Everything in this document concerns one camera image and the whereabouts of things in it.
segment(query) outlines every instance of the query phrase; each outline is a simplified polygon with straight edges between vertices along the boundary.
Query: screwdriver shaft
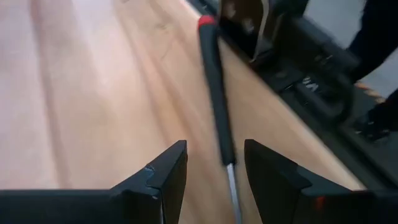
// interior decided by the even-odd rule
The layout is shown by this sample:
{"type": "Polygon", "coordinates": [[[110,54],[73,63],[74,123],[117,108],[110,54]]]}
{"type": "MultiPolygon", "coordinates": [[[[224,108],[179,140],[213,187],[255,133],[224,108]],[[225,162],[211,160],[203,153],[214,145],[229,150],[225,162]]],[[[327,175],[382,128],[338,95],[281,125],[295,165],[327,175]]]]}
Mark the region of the screwdriver shaft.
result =
{"type": "Polygon", "coordinates": [[[228,164],[226,166],[226,170],[228,173],[229,189],[231,190],[231,199],[234,207],[235,222],[237,224],[242,224],[241,207],[239,205],[238,190],[236,189],[234,164],[228,164]]]}

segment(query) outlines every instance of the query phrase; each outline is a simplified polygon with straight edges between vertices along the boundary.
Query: person's leg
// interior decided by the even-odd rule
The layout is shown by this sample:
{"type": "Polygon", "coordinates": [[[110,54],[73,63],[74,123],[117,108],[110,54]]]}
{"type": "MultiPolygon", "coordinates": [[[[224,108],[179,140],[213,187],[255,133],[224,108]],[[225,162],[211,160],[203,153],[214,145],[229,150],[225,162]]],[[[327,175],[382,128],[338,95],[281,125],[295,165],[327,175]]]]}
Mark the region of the person's leg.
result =
{"type": "MultiPolygon", "coordinates": [[[[360,59],[359,66],[350,75],[353,83],[362,79],[381,64],[398,47],[398,1],[368,0],[362,17],[362,28],[349,50],[360,59]]],[[[368,111],[355,124],[359,133],[371,141],[398,131],[398,90],[368,111]]]]}
{"type": "Polygon", "coordinates": [[[383,64],[398,47],[397,2],[396,0],[367,1],[361,30],[348,48],[360,60],[359,66],[349,76],[353,83],[383,64]]]}

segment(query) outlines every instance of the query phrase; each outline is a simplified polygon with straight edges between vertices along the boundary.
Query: screwdriver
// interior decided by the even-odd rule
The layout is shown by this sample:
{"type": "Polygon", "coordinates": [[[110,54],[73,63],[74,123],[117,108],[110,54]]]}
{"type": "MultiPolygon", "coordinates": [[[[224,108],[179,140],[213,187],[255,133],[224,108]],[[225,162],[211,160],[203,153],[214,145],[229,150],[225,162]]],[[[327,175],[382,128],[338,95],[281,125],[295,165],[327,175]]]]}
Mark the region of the screwdriver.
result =
{"type": "Polygon", "coordinates": [[[235,146],[229,124],[228,106],[225,97],[223,67],[218,48],[218,29],[212,16],[202,16],[198,21],[198,33],[202,62],[205,70],[211,103],[213,105],[221,160],[226,166],[234,208],[235,222],[242,223],[238,190],[235,179],[235,146]]]}

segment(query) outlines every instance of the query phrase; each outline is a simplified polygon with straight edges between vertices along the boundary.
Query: wooden board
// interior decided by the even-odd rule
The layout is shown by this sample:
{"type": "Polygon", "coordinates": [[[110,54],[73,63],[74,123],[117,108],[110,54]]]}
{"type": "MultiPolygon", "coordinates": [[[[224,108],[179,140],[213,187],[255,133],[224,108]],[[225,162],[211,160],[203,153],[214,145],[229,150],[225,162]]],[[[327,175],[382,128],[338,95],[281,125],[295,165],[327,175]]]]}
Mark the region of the wooden board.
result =
{"type": "MultiPolygon", "coordinates": [[[[197,40],[182,0],[0,2],[0,188],[110,188],[188,140],[181,223],[232,223],[197,40]]],[[[220,44],[245,223],[255,139],[350,189],[363,186],[220,44]]]]}

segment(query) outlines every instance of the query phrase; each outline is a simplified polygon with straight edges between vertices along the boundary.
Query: screwdriver handle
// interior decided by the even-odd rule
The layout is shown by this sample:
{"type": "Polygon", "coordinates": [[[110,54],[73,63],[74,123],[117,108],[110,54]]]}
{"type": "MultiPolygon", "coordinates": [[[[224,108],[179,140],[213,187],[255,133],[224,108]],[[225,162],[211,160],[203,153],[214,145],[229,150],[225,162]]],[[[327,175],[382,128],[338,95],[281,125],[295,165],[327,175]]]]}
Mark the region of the screwdriver handle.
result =
{"type": "Polygon", "coordinates": [[[203,66],[213,104],[221,159],[227,166],[235,164],[236,158],[225,97],[223,67],[218,48],[218,31],[214,18],[202,16],[198,21],[198,32],[203,66]]]}

